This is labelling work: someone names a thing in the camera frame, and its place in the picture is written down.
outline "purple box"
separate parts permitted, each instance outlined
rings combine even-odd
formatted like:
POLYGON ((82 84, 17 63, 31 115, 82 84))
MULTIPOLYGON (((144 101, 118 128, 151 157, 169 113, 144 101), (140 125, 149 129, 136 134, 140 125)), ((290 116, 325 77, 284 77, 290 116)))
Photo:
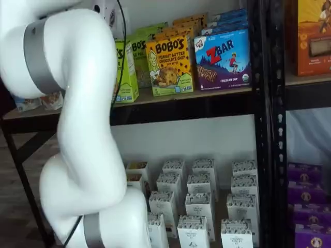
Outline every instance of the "purple box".
POLYGON ((290 162, 288 164, 288 181, 321 183, 322 166, 290 162))
POLYGON ((292 207, 294 204, 325 204, 326 192, 321 184, 289 181, 288 203, 292 207))
POLYGON ((295 225, 295 248, 331 247, 331 227, 295 225))
POLYGON ((293 222, 295 224, 319 224, 331 226, 331 205, 295 204, 293 222))

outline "blue snack box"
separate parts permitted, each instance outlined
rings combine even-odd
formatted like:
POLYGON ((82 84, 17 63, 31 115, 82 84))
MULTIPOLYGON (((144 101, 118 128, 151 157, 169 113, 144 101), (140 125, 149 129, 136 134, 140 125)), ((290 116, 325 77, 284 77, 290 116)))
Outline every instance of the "blue snack box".
POLYGON ((248 21, 231 23, 229 25, 217 26, 213 28, 205 28, 201 30, 201 35, 211 35, 216 33, 230 32, 242 28, 248 28, 248 21))
POLYGON ((201 90, 250 85, 248 29, 196 37, 194 48, 201 90))
POLYGON ((226 19, 232 19, 235 17, 246 16, 247 18, 247 10, 246 9, 236 9, 229 12, 214 14, 210 17, 211 22, 218 22, 226 19))
POLYGON ((209 23, 207 23, 207 27, 209 27, 209 28, 217 27, 217 26, 222 26, 222 25, 231 24, 231 23, 235 23, 235 22, 243 22, 243 21, 247 21, 247 16, 236 17, 236 18, 222 20, 222 21, 218 21, 218 22, 209 22, 209 23))

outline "white tea box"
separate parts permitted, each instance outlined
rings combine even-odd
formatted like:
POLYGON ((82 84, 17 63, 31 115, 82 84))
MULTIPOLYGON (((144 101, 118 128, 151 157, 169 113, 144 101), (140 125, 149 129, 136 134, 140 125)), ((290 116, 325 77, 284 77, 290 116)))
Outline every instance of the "white tea box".
POLYGON ((146 195, 149 197, 151 195, 154 185, 152 184, 152 178, 148 167, 148 162, 131 162, 128 163, 126 167, 126 174, 141 174, 144 186, 146 190, 146 195))
POLYGON ((148 231, 152 248, 169 248, 163 214, 148 213, 148 231))
POLYGON ((218 202, 218 175, 214 168, 214 159, 197 159, 193 162, 193 173, 209 173, 213 195, 218 202))
POLYGON ((215 241, 215 209, 210 193, 187 194, 186 212, 190 216, 206 216, 210 241, 215 241))
POLYGON ((180 216, 178 236, 181 248, 210 248, 205 216, 180 216))
POLYGON ((182 193, 182 181, 178 173, 161 173, 156 181, 158 191, 168 192, 173 191, 176 201, 177 211, 182 214, 184 209, 184 196, 182 193))
POLYGON ((152 191, 149 205, 152 213, 163 213, 167 236, 177 238, 178 215, 174 192, 152 191))
POLYGON ((210 193, 212 199, 214 199, 209 173, 189 175, 187 179, 187 189, 190 194, 210 193))
POLYGON ((233 176, 255 175, 258 176, 258 167, 255 160, 246 160, 232 163, 233 176))
POLYGON ((252 231, 242 221, 222 220, 221 239, 224 248, 253 248, 252 231))
POLYGON ((245 220, 252 231, 253 244, 259 247, 258 209, 255 195, 229 194, 227 208, 230 220, 245 220))
POLYGON ((145 184, 141 174, 128 174, 126 175, 126 181, 129 187, 134 187, 138 190, 141 190, 141 192, 144 193, 145 197, 147 197, 145 191, 145 184))

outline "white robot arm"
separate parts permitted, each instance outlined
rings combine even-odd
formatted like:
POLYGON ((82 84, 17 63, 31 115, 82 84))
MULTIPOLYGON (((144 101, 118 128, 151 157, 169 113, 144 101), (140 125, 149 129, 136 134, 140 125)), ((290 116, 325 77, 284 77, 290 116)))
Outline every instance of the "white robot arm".
POLYGON ((109 113, 117 75, 112 33, 99 14, 78 9, 39 20, 80 0, 0 0, 0 73, 8 90, 32 99, 66 90, 60 153, 40 177, 48 221, 67 247, 150 247, 146 202, 127 190, 109 113))

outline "black cable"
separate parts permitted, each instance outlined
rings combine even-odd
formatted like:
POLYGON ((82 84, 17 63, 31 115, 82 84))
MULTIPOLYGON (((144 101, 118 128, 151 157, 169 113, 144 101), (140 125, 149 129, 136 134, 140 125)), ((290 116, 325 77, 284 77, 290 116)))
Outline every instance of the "black cable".
MULTIPOLYGON (((123 77, 123 69, 124 69, 124 60, 125 60, 125 54, 126 54, 126 22, 125 22, 125 16, 124 16, 124 12, 123 12, 123 8, 122 8, 122 5, 121 3, 119 2, 119 0, 117 0, 117 3, 119 5, 119 8, 121 9, 121 13, 122 13, 122 17, 123 17, 123 24, 124 24, 124 53, 123 53, 123 60, 122 60, 122 68, 121 68, 121 76, 119 77, 119 82, 118 82, 118 88, 117 88, 117 91, 116 91, 116 94, 115 94, 115 97, 114 97, 114 100, 112 102, 112 106, 111 106, 111 109, 110 109, 110 113, 112 113, 112 110, 114 109, 114 104, 116 102, 116 98, 118 96, 118 93, 119 93, 119 89, 121 88, 121 83, 122 83, 122 77, 123 77)), ((76 231, 79 223, 81 222, 83 216, 79 216, 78 219, 76 220, 66 242, 63 244, 63 248, 67 247, 69 241, 71 240, 72 238, 72 235, 74 234, 74 232, 76 231)))
POLYGON ((126 22, 125 22, 125 16, 124 16, 122 5, 119 2, 119 0, 117 0, 117 3, 119 5, 119 8, 121 9, 121 13, 122 13, 122 17, 123 17, 123 25, 124 25, 124 53, 123 53, 123 60, 122 60, 121 76, 119 77, 118 88, 117 88, 116 94, 114 96, 114 99, 113 99, 113 102, 112 102, 112 106, 110 108, 110 114, 113 112, 113 109, 114 109, 114 106, 115 106, 115 102, 116 102, 116 99, 117 99, 119 90, 121 88, 122 77, 123 77, 123 68, 124 68, 124 60, 125 60, 125 54, 126 54, 126 22))

